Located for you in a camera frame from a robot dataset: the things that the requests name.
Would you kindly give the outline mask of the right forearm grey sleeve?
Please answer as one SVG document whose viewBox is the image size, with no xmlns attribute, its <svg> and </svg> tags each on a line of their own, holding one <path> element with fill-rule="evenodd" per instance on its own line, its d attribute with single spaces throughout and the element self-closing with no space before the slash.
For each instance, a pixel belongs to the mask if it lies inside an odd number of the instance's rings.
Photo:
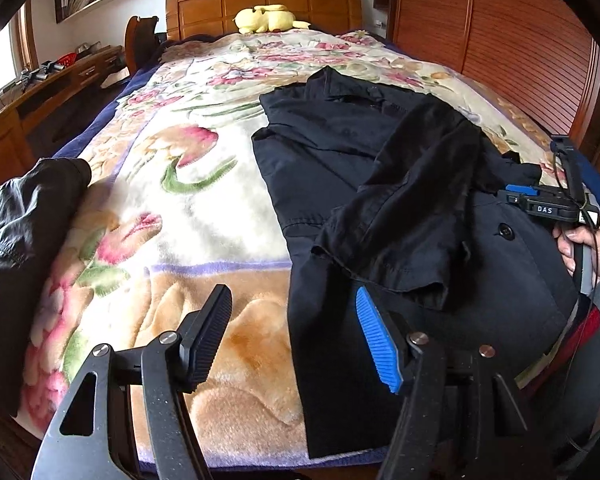
<svg viewBox="0 0 600 480">
<path fill-rule="evenodd" d="M 516 378 L 558 474 L 569 474 L 600 440 L 600 249 L 592 255 L 595 283 L 585 321 L 578 307 L 571 258 L 545 248 L 516 266 L 522 315 L 514 334 L 535 361 Z"/>
</svg>

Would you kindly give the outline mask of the left forearm dark sleeve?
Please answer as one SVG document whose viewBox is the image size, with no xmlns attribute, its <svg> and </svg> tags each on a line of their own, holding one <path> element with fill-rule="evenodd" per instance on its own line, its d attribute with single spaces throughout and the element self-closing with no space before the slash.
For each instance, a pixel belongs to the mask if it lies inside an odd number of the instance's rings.
<svg viewBox="0 0 600 480">
<path fill-rule="evenodd" d="M 35 307 L 91 178 L 83 159 L 43 158 L 0 185 L 0 410 L 9 415 Z"/>
</svg>

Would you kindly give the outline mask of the right hand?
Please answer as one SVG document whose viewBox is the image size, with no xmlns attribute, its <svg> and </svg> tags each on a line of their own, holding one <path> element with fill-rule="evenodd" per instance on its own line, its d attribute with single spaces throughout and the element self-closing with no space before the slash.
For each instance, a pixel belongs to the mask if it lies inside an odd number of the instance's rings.
<svg viewBox="0 0 600 480">
<path fill-rule="evenodd" d="M 562 262 L 570 275 L 576 270 L 576 259 L 574 250 L 577 245 L 583 245 L 591 249 L 592 266 L 595 284 L 600 282 L 600 229 L 591 231 L 585 226 L 569 229 L 565 224 L 556 224 L 553 229 L 553 237 Z"/>
</svg>

